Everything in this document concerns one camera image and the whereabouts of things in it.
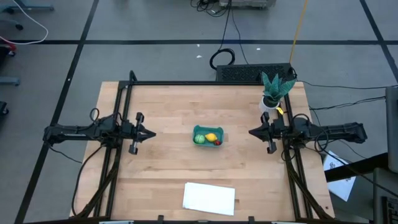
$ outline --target yellow object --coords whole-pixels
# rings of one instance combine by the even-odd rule
[[[298,25],[297,25],[297,28],[296,28],[296,33],[294,34],[294,40],[293,40],[293,45],[292,45],[292,51],[290,52],[290,58],[289,58],[289,63],[290,63],[290,64],[292,63],[292,60],[293,60],[294,47],[296,46],[297,36],[299,35],[299,32],[300,32],[301,23],[302,23],[302,21],[303,21],[303,17],[304,17],[304,14],[305,14],[305,10],[306,10],[306,8],[307,8],[307,3],[308,3],[308,0],[305,0],[305,2],[304,2],[304,8],[303,8],[303,11],[301,12],[300,20],[298,21]]]
[[[207,141],[209,141],[209,142],[214,142],[217,140],[217,136],[213,133],[207,134],[207,135],[205,135],[205,137],[206,137]]]
[[[279,111],[279,113],[280,113],[281,115],[283,115],[283,114],[284,114],[284,111],[282,110],[282,108],[280,108],[280,107],[277,107],[276,109]]]

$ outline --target yellow cable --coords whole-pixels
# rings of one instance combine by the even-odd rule
[[[296,45],[297,36],[299,35],[299,32],[300,32],[301,23],[302,23],[302,21],[303,21],[303,17],[304,17],[304,14],[305,14],[305,10],[306,10],[306,8],[307,8],[307,3],[308,3],[308,0],[305,0],[305,2],[304,2],[304,8],[303,8],[303,11],[301,12],[300,20],[298,21],[298,25],[297,25],[297,28],[296,28],[296,33],[294,34],[294,40],[293,40],[293,45],[292,45],[292,51],[290,52],[290,58],[289,58],[289,63],[290,63],[290,64],[292,63],[293,53],[294,53],[294,47],[295,47],[295,45]]]

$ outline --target green basket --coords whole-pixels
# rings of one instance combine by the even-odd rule
[[[203,143],[203,144],[197,144],[195,142],[195,136],[197,134],[201,134],[201,135],[205,136],[205,135],[207,135],[209,133],[214,133],[217,136],[217,140],[221,141],[221,145],[216,146],[216,145],[214,145],[214,143],[207,141],[207,139],[205,139],[205,143]],[[224,144],[224,130],[221,127],[209,128],[209,127],[201,127],[199,125],[196,125],[193,128],[192,141],[197,146],[220,147],[220,146],[222,146]]]

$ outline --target white pot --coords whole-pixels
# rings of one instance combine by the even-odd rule
[[[278,102],[278,104],[275,107],[270,108],[264,104],[264,97],[262,97],[261,101],[259,103],[259,109],[260,109],[261,113],[270,112],[271,110],[275,110],[279,106],[279,104],[280,104],[280,102]]]

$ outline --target white cable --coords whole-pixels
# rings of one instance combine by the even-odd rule
[[[13,1],[13,2],[18,6],[18,8],[25,14],[25,16],[27,16],[29,19],[31,19],[33,22],[35,22],[37,25],[39,25],[39,26],[41,26],[41,27],[43,27],[43,28],[45,29],[45,36],[44,36],[44,38],[41,39],[41,40],[32,41],[32,42],[28,42],[28,43],[15,43],[15,42],[6,40],[6,39],[3,38],[2,36],[0,36],[0,39],[2,39],[3,41],[5,41],[5,42],[7,42],[7,43],[16,44],[16,45],[28,45],[28,44],[37,44],[37,43],[43,42],[43,41],[47,38],[47,36],[48,36],[48,34],[49,34],[49,30],[48,30],[47,28],[45,28],[45,26],[43,26],[42,24],[40,24],[39,22],[37,22],[36,20],[34,20],[33,18],[31,18],[28,14],[26,14],[26,12],[21,8],[20,5],[18,5],[17,2],[15,2],[15,0],[12,0],[12,1]]]

